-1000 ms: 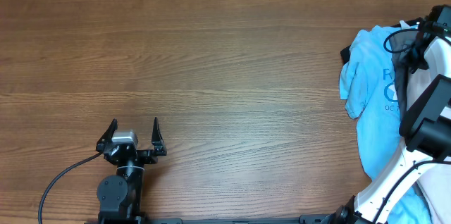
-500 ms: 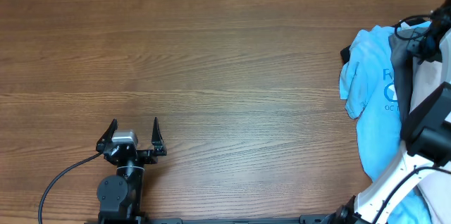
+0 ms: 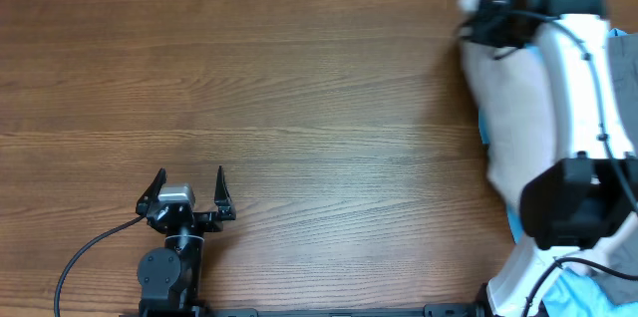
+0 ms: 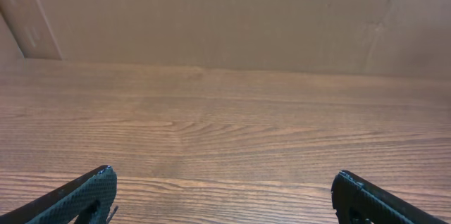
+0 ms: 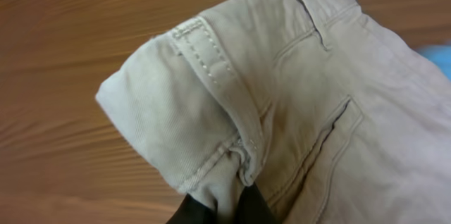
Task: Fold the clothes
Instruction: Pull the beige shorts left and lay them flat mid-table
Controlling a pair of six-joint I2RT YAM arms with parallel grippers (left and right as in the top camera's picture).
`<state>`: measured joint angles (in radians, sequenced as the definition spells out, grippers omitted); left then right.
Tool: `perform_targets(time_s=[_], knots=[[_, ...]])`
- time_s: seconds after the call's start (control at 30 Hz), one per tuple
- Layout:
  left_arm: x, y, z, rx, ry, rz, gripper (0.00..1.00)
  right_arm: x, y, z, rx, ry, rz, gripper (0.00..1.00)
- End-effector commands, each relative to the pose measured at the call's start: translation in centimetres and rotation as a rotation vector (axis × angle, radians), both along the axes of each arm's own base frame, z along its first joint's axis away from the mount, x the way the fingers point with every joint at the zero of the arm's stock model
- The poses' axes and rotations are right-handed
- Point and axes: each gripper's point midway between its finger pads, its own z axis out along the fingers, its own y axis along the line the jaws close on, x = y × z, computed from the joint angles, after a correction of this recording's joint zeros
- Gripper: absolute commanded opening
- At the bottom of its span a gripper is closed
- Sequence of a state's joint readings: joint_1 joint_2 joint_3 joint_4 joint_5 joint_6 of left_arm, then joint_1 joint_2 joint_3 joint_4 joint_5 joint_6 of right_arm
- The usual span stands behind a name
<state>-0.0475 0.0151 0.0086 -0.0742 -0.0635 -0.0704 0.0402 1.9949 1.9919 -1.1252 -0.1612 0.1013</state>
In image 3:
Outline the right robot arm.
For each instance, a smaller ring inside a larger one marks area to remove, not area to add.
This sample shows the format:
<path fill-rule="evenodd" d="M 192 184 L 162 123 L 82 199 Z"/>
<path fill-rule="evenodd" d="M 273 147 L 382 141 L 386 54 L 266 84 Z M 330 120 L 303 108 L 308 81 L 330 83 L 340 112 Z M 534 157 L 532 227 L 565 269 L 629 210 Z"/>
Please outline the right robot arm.
<path fill-rule="evenodd" d="M 462 68 L 487 176 L 520 221 L 502 270 L 460 316 L 534 316 L 564 269 L 609 271 L 637 228 L 637 155 L 618 112 L 604 0 L 460 0 Z"/>

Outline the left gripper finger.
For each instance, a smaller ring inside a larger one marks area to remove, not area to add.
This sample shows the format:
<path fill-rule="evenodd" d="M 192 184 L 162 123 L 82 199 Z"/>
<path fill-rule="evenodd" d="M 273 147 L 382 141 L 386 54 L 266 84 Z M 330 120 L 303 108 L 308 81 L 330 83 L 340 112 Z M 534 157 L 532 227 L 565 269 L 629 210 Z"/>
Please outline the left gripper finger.
<path fill-rule="evenodd" d="M 236 209 L 230 197 L 230 193 L 225 181 L 224 169 L 220 165 L 217 170 L 214 204 L 217 206 L 219 220 L 235 220 Z"/>
<path fill-rule="evenodd" d="M 136 214 L 140 216 L 146 216 L 150 207 L 159 201 L 160 190 L 166 183 L 166 171 L 162 167 L 156 174 L 153 182 L 145 190 L 142 196 L 136 203 Z"/>

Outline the beige shorts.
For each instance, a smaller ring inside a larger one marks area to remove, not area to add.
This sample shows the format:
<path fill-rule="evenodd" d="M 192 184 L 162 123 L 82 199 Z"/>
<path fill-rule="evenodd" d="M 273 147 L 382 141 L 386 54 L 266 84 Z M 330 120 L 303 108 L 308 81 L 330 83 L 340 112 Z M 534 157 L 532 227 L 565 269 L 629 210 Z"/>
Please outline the beige shorts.
<path fill-rule="evenodd" d="M 634 152 L 612 90 L 609 22 L 584 14 L 558 22 L 592 50 L 595 73 L 576 60 L 575 45 L 555 28 L 541 29 L 539 52 L 523 48 L 502 60 L 491 47 L 461 41 L 466 80 L 489 133 L 487 178 L 514 210 L 524 187 L 558 159 L 573 157 L 578 148 L 602 157 L 599 122 L 615 157 Z"/>

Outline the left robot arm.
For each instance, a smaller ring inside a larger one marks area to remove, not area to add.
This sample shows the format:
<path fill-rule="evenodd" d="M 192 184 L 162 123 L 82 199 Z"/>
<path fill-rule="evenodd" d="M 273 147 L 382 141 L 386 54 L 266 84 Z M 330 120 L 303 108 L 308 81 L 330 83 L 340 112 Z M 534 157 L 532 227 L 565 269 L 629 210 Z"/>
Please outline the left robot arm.
<path fill-rule="evenodd" d="M 226 221 L 236 218 L 222 167 L 217 170 L 213 202 L 215 209 L 196 211 L 190 184 L 168 184 L 163 168 L 139 198 L 136 213 L 164 236 L 163 246 L 146 253 L 139 262 L 141 316 L 212 314 L 199 298 L 204 236 L 222 231 Z"/>

